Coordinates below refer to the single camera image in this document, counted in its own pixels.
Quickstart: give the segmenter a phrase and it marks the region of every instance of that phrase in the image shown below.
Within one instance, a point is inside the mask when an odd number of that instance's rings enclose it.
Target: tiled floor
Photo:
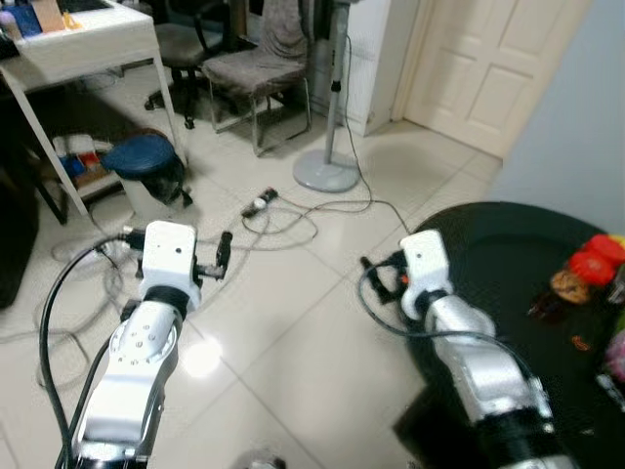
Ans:
[[[153,71],[139,68],[100,94],[135,119],[167,131],[163,110],[143,108],[155,87]],[[330,196],[294,182],[291,170],[298,155],[323,146],[324,121],[319,116],[308,135],[263,158],[254,156],[243,129],[216,136],[209,122],[198,119],[191,132],[182,124],[178,116],[195,205],[179,218],[194,223],[202,238],[225,229],[267,186],[305,204],[366,196],[362,184]],[[338,132],[337,149],[350,150],[347,137],[344,129]],[[395,204],[411,228],[442,208],[481,199],[500,168],[488,155],[407,122],[366,139],[356,137],[355,145],[375,196]],[[94,210],[110,232],[131,215],[123,195]],[[271,226],[283,226],[289,217],[272,215]],[[402,341],[377,328],[355,296],[358,257],[381,259],[396,249],[404,232],[383,205],[357,215],[314,213],[311,218],[319,233],[310,243],[276,252],[236,251],[228,281],[205,283],[204,304],[186,322],[181,360],[167,385],[151,467],[226,469],[250,448],[275,451],[294,469],[406,467],[411,456],[397,442],[392,425],[419,393],[422,381]],[[254,241],[237,223],[231,227],[235,244]],[[300,224],[287,234],[265,236],[256,247],[296,243],[311,230]],[[0,314],[2,337],[32,330],[31,316],[40,312],[62,266],[51,258],[51,248],[64,240],[82,237],[78,241],[84,243],[97,236],[75,211],[68,225],[60,227],[42,207],[40,234],[21,292],[14,306]],[[61,254],[68,255],[73,245],[65,242]],[[199,246],[201,260],[210,262],[213,256],[213,246]],[[90,357],[118,323],[114,309],[106,306],[106,267],[99,263],[82,268],[64,288],[53,320],[54,327],[75,328],[104,304],[80,333]],[[123,271],[119,301],[137,287],[132,264]],[[223,355],[210,374],[196,378],[187,372],[186,353],[206,341],[221,344]],[[35,336],[0,342],[0,467],[51,467],[60,438],[35,381]],[[71,342],[61,344],[52,356],[58,383],[80,375],[84,363]],[[62,388],[67,408],[78,393],[77,386]]]

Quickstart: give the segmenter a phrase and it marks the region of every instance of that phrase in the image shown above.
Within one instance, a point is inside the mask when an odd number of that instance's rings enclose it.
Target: orange object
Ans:
[[[573,335],[570,338],[570,341],[573,343],[575,348],[579,350],[580,352],[588,352],[592,348],[589,344],[584,342],[584,339],[582,339],[581,336],[579,335]]]
[[[79,29],[82,27],[82,24],[76,21],[68,12],[62,14],[62,22],[67,29]]]
[[[625,236],[623,236],[622,234],[609,234],[608,236],[610,239],[614,239],[616,242],[618,242],[621,247],[625,249]]]
[[[595,250],[578,251],[568,260],[571,271],[584,282],[606,286],[616,275],[612,264]]]
[[[595,234],[582,248],[595,252],[606,259],[612,267],[625,264],[625,248],[607,234]]]

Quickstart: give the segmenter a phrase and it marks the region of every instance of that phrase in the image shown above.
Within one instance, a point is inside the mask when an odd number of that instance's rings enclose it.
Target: white door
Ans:
[[[434,0],[405,118],[505,157],[590,3]]]

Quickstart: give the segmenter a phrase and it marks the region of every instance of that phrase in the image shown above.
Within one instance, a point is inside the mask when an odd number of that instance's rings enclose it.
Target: black cable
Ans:
[[[43,315],[41,317],[41,327],[39,328],[39,360],[41,362],[41,374],[43,376],[43,382],[46,385],[46,392],[50,399],[50,404],[57,418],[57,424],[59,425],[59,431],[61,432],[62,450],[64,451],[64,467],[65,469],[71,469],[71,437],[69,435],[69,428],[67,426],[67,419],[63,410],[63,404],[59,397],[59,392],[55,386],[54,378],[52,377],[52,370],[50,368],[50,356],[48,351],[48,332],[50,327],[50,317],[52,315],[52,309],[61,290],[63,282],[80,261],[87,257],[91,252],[101,248],[105,244],[115,240],[121,240],[121,235],[110,236],[98,241],[92,247],[81,251],[71,262],[69,262],[61,271],[57,279],[55,280],[46,304],[43,309]]]
[[[269,208],[266,209],[267,213],[270,213],[271,211],[291,213],[293,215],[296,215],[296,218],[295,218],[295,220],[293,220],[292,222],[290,222],[288,225],[286,225],[283,228],[280,228],[278,230],[273,230],[273,231],[266,231],[266,232],[259,232],[257,230],[254,230],[252,227],[250,227],[245,222],[245,218],[241,218],[241,225],[243,225],[243,228],[246,231],[248,231],[250,233],[253,233],[255,235],[282,235],[282,234],[288,232],[290,229],[292,229],[295,225],[299,224],[300,221],[302,221],[304,219],[314,228],[314,233],[312,234],[312,236],[310,238],[308,238],[304,242],[301,242],[300,244],[306,244],[306,243],[312,241],[319,233],[319,227],[316,225],[316,223],[313,220],[311,220],[307,216],[306,213],[299,213],[299,212],[296,212],[295,210],[288,210],[288,209],[285,209],[285,208],[269,207]]]
[[[117,264],[113,260],[113,258],[106,253],[104,249],[100,249],[98,252],[105,256],[106,260],[110,263],[110,266],[112,267],[110,271],[104,272],[104,292],[106,293],[106,298],[108,299],[108,302],[113,305],[113,307],[117,311],[117,314],[121,315],[121,310],[123,309],[123,306],[117,302],[117,296],[124,288],[124,277],[121,275],[121,269],[119,267],[119,264]],[[110,282],[110,284],[106,276],[107,272],[115,273],[115,277]],[[115,284],[116,279],[119,280],[119,285]]]
[[[85,384],[82,387],[82,391],[80,393],[80,397],[78,398],[78,403],[76,404],[76,409],[74,411],[73,416],[71,417],[71,423],[69,424],[69,437],[73,438],[74,433],[76,432],[76,427],[78,426],[78,421],[80,420],[80,415],[82,415],[82,411],[85,408],[85,404],[87,403],[87,398],[89,397],[89,391],[91,390],[91,385],[94,382],[94,378],[96,376],[96,371],[98,371],[98,366],[102,361],[102,358],[106,351],[108,350],[108,342],[110,341],[110,337],[106,339],[106,341],[102,344],[96,356],[94,357],[94,361],[89,368],[89,373],[85,378]],[[59,457],[57,457],[57,463],[55,464],[55,469],[61,469],[63,467],[63,448],[59,451]]]
[[[48,331],[49,335],[54,335],[54,331]],[[57,389],[68,389],[73,387],[76,383],[78,383],[83,374],[84,374],[84,370],[89,366],[89,354],[87,353],[87,349],[85,349],[85,346],[82,344],[82,342],[80,341],[80,339],[78,338],[78,336],[74,333],[74,332],[66,332],[62,335],[61,339],[56,343],[56,344],[51,344],[50,345],[50,351],[52,351],[54,349],[55,346],[60,346],[63,342],[65,342],[66,340],[71,340],[73,341],[74,344],[76,344],[76,347],[78,348],[78,352],[80,352],[80,355],[82,356],[83,360],[85,361],[85,365],[83,370],[80,372],[80,374],[72,379],[70,379],[69,381],[65,382],[65,383],[61,383],[59,385],[57,385]],[[44,391],[46,390],[46,385],[43,381],[43,378],[41,377],[41,363],[37,366],[37,371],[35,372],[35,381],[37,382],[37,386],[39,386],[41,389],[43,389]]]
[[[378,264],[375,266],[371,266],[370,268],[364,271],[364,273],[360,277],[360,280],[358,281],[357,292],[358,292],[358,299],[360,300],[360,303],[362,304],[362,307],[364,308],[364,310],[382,328],[384,328],[385,330],[389,331],[390,333],[394,335],[398,335],[400,337],[405,337],[408,339],[436,339],[438,337],[470,337],[472,339],[477,339],[482,342],[487,342],[489,344],[496,345],[497,347],[504,350],[506,353],[510,354],[510,356],[519,364],[519,366],[521,367],[523,371],[523,374],[525,374],[525,376],[528,379],[535,378],[535,374],[532,372],[531,368],[529,367],[529,364],[527,364],[527,362],[517,352],[515,352],[515,350],[513,350],[510,346],[504,344],[497,338],[492,337],[490,335],[482,334],[479,332],[472,332],[468,330],[443,330],[440,332],[411,332],[409,330],[399,329],[391,324],[388,324],[385,320],[380,318],[371,309],[369,304],[364,299],[364,284],[368,280],[369,273],[381,267],[389,267],[389,265],[382,263],[382,264]]]
[[[289,226],[285,227],[283,230],[280,230],[278,232],[273,232],[275,234],[277,233],[284,233],[285,231],[291,229],[293,226],[297,225],[302,218],[306,217],[307,215],[315,212],[315,211],[326,211],[326,212],[338,212],[338,213],[362,213],[366,210],[368,210],[371,205],[373,205],[374,203],[379,203],[379,204],[383,204],[383,205],[387,205],[389,207],[391,207],[393,209],[393,211],[395,212],[397,218],[399,219],[399,221],[401,222],[401,225],[403,226],[403,228],[406,230],[406,232],[411,235],[412,231],[408,228],[408,225],[406,224],[405,220],[403,219],[403,217],[401,216],[401,214],[399,213],[399,211],[396,209],[396,207],[386,201],[386,200],[380,200],[380,199],[376,199],[373,196],[373,190],[371,190],[371,186],[369,185],[369,183],[367,182],[366,178],[364,177],[364,174],[362,172],[362,167],[360,165],[360,158],[358,157],[358,153],[355,149],[355,144],[354,144],[354,134],[352,133],[352,127],[350,126],[350,120],[348,119],[348,105],[350,103],[350,82],[351,82],[351,78],[352,78],[352,56],[353,56],[353,50],[352,50],[352,38],[350,37],[350,35],[348,34],[347,36],[347,40],[348,40],[348,44],[350,47],[350,55],[349,55],[349,60],[348,60],[348,79],[347,79],[347,88],[346,88],[346,98],[345,98],[345,114],[344,114],[344,118],[345,118],[345,126],[348,129],[348,134],[350,136],[350,145],[352,146],[352,153],[354,154],[354,160],[355,160],[355,165],[356,165],[356,169],[358,171],[358,176],[360,178],[360,180],[362,181],[362,183],[364,184],[365,188],[367,189],[367,194],[368,197],[366,199],[363,200],[331,200],[328,202],[323,202],[323,203],[319,203],[318,205],[315,205],[313,207],[308,207],[306,205],[301,205],[298,204],[296,202],[293,202],[291,200],[288,200],[287,198],[284,198],[282,196],[280,196],[279,198],[283,201],[285,201],[286,203],[289,203],[290,205],[293,205],[294,207],[300,208],[302,210],[306,210],[306,212],[297,220],[295,220],[292,224],[290,224]],[[361,208],[358,208],[356,210],[345,210],[345,209],[340,209],[340,208],[331,208],[332,205],[341,205],[341,204],[362,204],[364,203],[365,205]]]

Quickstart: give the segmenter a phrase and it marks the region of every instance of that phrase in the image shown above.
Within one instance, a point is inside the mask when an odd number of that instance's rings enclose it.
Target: white desk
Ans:
[[[82,24],[80,29],[39,34],[17,41],[20,56],[0,62],[0,74],[16,97],[39,143],[59,174],[67,194],[82,215],[87,214],[82,197],[105,187],[114,176],[111,175],[110,178],[104,178],[77,190],[65,173],[50,140],[32,110],[25,95],[27,91],[103,71],[113,66],[152,59],[158,73],[174,147],[183,163],[186,163],[176,134],[174,108],[169,96],[152,18],[120,4],[108,3],[113,8],[73,14],[74,19]]]

